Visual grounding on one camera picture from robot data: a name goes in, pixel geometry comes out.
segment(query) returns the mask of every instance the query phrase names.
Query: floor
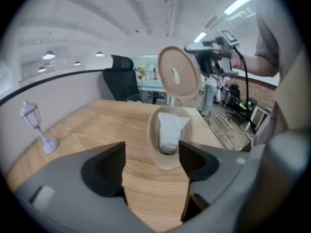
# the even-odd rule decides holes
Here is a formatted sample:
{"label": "floor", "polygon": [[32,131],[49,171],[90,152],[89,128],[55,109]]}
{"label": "floor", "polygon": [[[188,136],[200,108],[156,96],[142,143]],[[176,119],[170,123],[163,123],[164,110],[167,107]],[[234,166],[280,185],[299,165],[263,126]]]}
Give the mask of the floor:
{"label": "floor", "polygon": [[[165,101],[157,100],[156,103],[164,104]],[[175,99],[175,106],[200,108],[202,106],[202,96],[198,95],[195,99],[190,100]],[[238,151],[251,141],[254,134],[244,130],[247,122],[239,126],[235,119],[228,121],[226,111],[230,111],[230,109],[227,107],[225,109],[222,104],[215,103],[211,110],[210,120],[208,121],[206,117],[204,117],[204,120],[227,149]]]}

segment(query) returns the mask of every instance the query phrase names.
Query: fluorescent light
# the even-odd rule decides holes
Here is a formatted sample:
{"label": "fluorescent light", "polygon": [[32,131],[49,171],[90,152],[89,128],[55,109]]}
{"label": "fluorescent light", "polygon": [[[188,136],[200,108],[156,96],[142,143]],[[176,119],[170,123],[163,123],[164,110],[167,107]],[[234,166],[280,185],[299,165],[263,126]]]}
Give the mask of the fluorescent light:
{"label": "fluorescent light", "polygon": [[98,51],[96,54],[95,54],[95,56],[97,56],[97,57],[102,57],[104,54],[103,54],[103,52],[100,52],[100,51]]}
{"label": "fluorescent light", "polygon": [[44,71],[46,71],[45,67],[40,67],[38,70],[38,72],[44,72]]}
{"label": "fluorescent light", "polygon": [[227,8],[224,13],[229,15],[240,8],[242,5],[246,4],[250,0],[236,0],[229,8]]}
{"label": "fluorescent light", "polygon": [[44,60],[49,60],[55,57],[55,54],[52,51],[47,51],[44,56],[42,57],[42,59]]}
{"label": "fluorescent light", "polygon": [[193,42],[195,42],[195,43],[199,42],[200,40],[203,39],[203,37],[204,37],[205,35],[206,35],[205,32],[200,33],[199,36],[196,37],[196,39],[195,39]]}

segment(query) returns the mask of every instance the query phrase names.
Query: wood grain surface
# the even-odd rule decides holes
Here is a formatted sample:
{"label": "wood grain surface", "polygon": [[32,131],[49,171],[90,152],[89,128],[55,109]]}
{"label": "wood grain surface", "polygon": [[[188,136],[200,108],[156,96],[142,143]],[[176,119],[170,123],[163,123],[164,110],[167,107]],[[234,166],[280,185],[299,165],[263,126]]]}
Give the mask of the wood grain surface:
{"label": "wood grain surface", "polygon": [[[158,168],[148,151],[149,116],[157,105],[98,100],[59,121],[47,131],[59,141],[57,150],[46,155],[40,139],[33,142],[14,163],[7,176],[12,191],[50,161],[64,155],[105,144],[126,142],[123,186],[129,208],[151,229],[161,232],[181,224],[189,180],[182,167]],[[192,141],[223,148],[200,114],[185,108],[193,119]]]}

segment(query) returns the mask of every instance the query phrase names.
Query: lamp figurine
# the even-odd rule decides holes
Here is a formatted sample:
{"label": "lamp figurine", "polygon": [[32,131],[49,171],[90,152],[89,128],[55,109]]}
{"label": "lamp figurine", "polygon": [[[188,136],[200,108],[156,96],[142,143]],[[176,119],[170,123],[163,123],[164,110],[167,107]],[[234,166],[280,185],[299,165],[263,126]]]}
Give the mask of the lamp figurine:
{"label": "lamp figurine", "polygon": [[44,132],[41,130],[40,128],[41,117],[38,110],[38,105],[35,103],[24,101],[19,116],[24,119],[24,121],[30,128],[38,130],[39,136],[41,137],[44,143],[43,151],[46,154],[53,153],[57,148],[58,142],[55,138],[47,138]]}

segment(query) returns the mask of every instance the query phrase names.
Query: white tissue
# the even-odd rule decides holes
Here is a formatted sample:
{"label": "white tissue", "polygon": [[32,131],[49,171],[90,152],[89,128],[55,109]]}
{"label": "white tissue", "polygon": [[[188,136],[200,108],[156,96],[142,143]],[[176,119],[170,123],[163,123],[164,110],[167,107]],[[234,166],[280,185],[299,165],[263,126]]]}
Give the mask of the white tissue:
{"label": "white tissue", "polygon": [[162,153],[175,154],[181,131],[190,120],[189,117],[180,117],[170,113],[159,113],[160,139],[159,147]]}

